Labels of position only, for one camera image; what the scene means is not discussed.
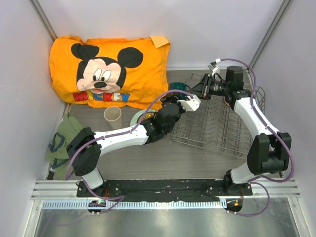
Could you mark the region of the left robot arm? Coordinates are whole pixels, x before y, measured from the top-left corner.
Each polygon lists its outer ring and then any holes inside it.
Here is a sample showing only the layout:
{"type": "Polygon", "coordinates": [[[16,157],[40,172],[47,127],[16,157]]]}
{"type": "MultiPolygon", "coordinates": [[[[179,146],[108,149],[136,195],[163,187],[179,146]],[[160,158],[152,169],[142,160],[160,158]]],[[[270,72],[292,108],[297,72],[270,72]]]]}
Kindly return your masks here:
{"type": "Polygon", "coordinates": [[[70,160],[65,180],[69,180],[72,175],[81,177],[88,191],[94,197],[100,197],[105,191],[105,180],[96,167],[100,156],[121,148],[161,140],[172,131],[181,114],[188,111],[190,104],[195,102],[195,96],[183,90],[172,89],[156,100],[161,101],[162,108],[153,118],[141,117],[137,124],[113,131],[97,133],[85,127],[77,132],[66,147],[70,160]]]}

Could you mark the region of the yellow brown patterned plate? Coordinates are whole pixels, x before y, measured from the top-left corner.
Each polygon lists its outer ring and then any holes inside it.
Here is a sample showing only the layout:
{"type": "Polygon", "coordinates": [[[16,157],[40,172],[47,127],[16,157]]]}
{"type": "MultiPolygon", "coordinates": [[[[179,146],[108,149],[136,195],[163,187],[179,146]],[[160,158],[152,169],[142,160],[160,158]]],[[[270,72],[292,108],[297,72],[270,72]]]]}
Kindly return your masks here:
{"type": "Polygon", "coordinates": [[[147,112],[147,113],[142,114],[138,120],[140,120],[141,118],[143,118],[143,120],[154,118],[155,115],[156,115],[156,112],[147,112]]]}

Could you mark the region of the light green flower plate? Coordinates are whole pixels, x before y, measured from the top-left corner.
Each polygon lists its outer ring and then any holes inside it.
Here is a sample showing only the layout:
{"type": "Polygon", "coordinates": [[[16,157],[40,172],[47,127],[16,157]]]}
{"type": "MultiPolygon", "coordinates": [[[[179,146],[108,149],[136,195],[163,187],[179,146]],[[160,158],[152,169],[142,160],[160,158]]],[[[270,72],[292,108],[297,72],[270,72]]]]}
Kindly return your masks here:
{"type": "MultiPolygon", "coordinates": [[[[134,126],[136,125],[138,122],[139,122],[139,117],[145,113],[146,110],[140,110],[139,112],[137,112],[133,118],[131,119],[130,121],[130,126],[134,126]]],[[[157,112],[156,110],[153,110],[153,109],[149,109],[147,112],[157,112]]]]}

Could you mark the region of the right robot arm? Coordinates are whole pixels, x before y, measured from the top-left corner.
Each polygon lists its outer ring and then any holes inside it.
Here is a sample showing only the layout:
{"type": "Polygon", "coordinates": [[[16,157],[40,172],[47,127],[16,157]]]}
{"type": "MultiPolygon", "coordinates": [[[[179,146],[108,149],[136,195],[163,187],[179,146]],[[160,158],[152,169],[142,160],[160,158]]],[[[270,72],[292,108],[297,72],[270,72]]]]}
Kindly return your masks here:
{"type": "Polygon", "coordinates": [[[223,97],[252,136],[246,163],[227,171],[223,178],[225,193],[234,195],[249,181],[288,169],[291,136],[271,125],[257,106],[251,91],[244,89],[242,67],[229,66],[225,79],[217,80],[215,72],[205,74],[190,89],[190,93],[204,100],[212,96],[223,97]]]}

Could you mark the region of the grey wire dish rack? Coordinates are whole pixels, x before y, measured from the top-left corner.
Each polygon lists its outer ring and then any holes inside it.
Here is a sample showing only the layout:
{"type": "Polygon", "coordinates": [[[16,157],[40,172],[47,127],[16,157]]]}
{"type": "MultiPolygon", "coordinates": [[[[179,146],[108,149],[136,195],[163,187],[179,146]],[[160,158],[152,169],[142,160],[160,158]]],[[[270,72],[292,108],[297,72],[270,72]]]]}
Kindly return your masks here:
{"type": "Polygon", "coordinates": [[[198,110],[182,114],[171,138],[175,142],[246,159],[252,136],[225,97],[201,100],[198,110]]]}

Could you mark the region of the dark green mug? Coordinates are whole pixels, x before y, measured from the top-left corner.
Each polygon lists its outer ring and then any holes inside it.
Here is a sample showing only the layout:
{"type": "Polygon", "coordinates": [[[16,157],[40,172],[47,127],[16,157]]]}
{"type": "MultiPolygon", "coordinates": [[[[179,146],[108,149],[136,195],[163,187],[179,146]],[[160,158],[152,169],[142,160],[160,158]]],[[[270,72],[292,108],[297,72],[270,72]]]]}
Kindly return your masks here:
{"type": "Polygon", "coordinates": [[[186,92],[189,92],[191,90],[191,88],[184,82],[172,82],[169,84],[168,89],[169,90],[177,89],[177,90],[182,90],[186,92]]]}

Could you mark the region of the beige tumbler cup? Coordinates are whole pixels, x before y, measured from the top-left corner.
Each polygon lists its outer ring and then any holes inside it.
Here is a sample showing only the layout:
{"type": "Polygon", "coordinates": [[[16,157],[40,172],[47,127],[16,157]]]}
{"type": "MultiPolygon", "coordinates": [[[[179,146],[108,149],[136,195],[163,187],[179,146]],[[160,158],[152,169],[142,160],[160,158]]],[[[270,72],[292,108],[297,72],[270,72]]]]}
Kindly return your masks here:
{"type": "Polygon", "coordinates": [[[117,106],[108,107],[103,113],[104,119],[113,130],[123,128],[123,119],[121,109],[117,106]]]}

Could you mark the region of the red white bowl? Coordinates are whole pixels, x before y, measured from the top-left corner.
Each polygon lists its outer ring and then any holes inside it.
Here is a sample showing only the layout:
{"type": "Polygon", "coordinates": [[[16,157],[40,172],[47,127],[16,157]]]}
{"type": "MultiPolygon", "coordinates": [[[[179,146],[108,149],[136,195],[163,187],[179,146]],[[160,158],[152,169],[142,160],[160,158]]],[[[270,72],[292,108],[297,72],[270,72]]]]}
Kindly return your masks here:
{"type": "Polygon", "coordinates": [[[223,96],[223,101],[227,106],[230,106],[229,99],[227,99],[225,96],[223,96]]]}

